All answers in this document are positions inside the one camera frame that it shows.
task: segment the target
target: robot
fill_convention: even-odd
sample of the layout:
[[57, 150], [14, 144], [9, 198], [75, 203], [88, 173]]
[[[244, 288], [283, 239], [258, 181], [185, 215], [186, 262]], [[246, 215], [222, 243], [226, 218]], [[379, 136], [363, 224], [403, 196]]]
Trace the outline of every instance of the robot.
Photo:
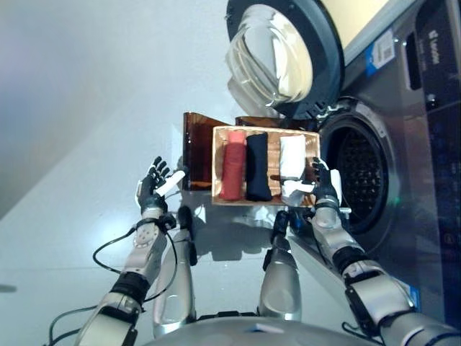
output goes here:
[[[381, 336], [387, 346], [461, 345], [460, 331], [415, 311], [410, 297], [345, 231], [338, 193], [331, 173], [317, 161], [318, 181], [312, 193], [315, 211], [310, 218], [322, 255], [341, 274], [345, 294], [362, 332]], [[192, 217], [187, 207], [178, 212], [179, 232], [169, 229], [176, 220], [168, 213], [164, 195], [187, 173], [169, 169], [158, 157], [136, 193], [141, 220], [117, 282], [80, 329], [75, 345], [134, 345], [136, 321], [143, 303], [154, 300], [153, 333], [149, 345], [373, 345], [301, 320], [301, 290], [295, 259], [286, 240], [288, 214], [277, 214], [272, 248], [264, 260], [264, 281], [257, 314], [227, 313], [197, 320], [191, 265], [195, 265]], [[161, 261], [167, 239], [171, 247]], [[156, 294], [146, 298], [157, 280]]]

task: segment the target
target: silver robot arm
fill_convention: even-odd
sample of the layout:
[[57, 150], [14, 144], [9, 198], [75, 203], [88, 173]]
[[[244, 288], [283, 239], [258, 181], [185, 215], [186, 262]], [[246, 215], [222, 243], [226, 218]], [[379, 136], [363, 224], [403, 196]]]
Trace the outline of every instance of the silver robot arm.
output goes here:
[[461, 345], [460, 331], [417, 313], [400, 284], [365, 254], [341, 224], [329, 171], [320, 166], [315, 215], [310, 220], [323, 256], [341, 274], [360, 329], [387, 346]]
[[178, 171], [165, 179], [169, 171], [165, 166], [158, 157], [138, 184], [136, 197], [142, 218], [131, 228], [136, 232], [133, 250], [117, 282], [81, 328], [75, 345], [134, 345], [135, 325], [143, 302], [160, 272], [161, 256], [166, 248], [164, 229], [175, 227], [174, 218], [166, 214], [164, 195], [185, 175], [185, 171]]

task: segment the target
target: front-loading washing machine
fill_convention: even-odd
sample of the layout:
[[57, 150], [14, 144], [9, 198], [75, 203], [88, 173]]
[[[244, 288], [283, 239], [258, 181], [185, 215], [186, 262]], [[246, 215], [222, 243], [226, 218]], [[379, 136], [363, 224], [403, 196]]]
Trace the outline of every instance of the front-loading washing machine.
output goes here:
[[226, 19], [238, 103], [315, 124], [350, 232], [460, 328], [459, 1], [414, 2], [346, 67], [319, 1], [230, 0]]

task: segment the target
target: wooden tray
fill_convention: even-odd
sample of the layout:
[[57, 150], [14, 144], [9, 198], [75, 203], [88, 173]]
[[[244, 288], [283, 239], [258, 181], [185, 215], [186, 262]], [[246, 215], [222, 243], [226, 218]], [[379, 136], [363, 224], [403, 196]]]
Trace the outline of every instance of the wooden tray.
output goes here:
[[[269, 202], [254, 202], [245, 199], [246, 183], [242, 183], [241, 200], [224, 200], [219, 197], [223, 178], [224, 150], [227, 144], [228, 131], [241, 130], [246, 136], [258, 135], [267, 132], [267, 179], [272, 194]], [[248, 126], [217, 126], [213, 128], [212, 142], [212, 204], [216, 205], [283, 205], [280, 197], [279, 180], [279, 160], [280, 160], [280, 137], [285, 136], [305, 136], [306, 167], [311, 167], [313, 157], [320, 157], [320, 138], [318, 133], [301, 130], [285, 130], [281, 128], [258, 128]], [[312, 168], [307, 170], [307, 178], [313, 179]], [[245, 165], [243, 166], [243, 180], [245, 180]], [[315, 197], [306, 196], [303, 206], [311, 207], [314, 205]]]

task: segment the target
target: rolled towel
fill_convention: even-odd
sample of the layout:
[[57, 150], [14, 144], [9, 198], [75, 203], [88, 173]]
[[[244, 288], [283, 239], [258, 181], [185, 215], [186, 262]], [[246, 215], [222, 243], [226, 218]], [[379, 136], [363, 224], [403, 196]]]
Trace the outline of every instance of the rolled towel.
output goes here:
[[224, 200], [240, 200], [245, 162], [245, 133], [229, 131], [223, 162], [223, 186], [219, 197]]
[[303, 178], [305, 169], [305, 136], [280, 137], [280, 182], [282, 184], [282, 202], [298, 207], [304, 193], [287, 188], [287, 180], [298, 181]]
[[267, 133], [246, 138], [246, 199], [272, 199], [267, 182]]

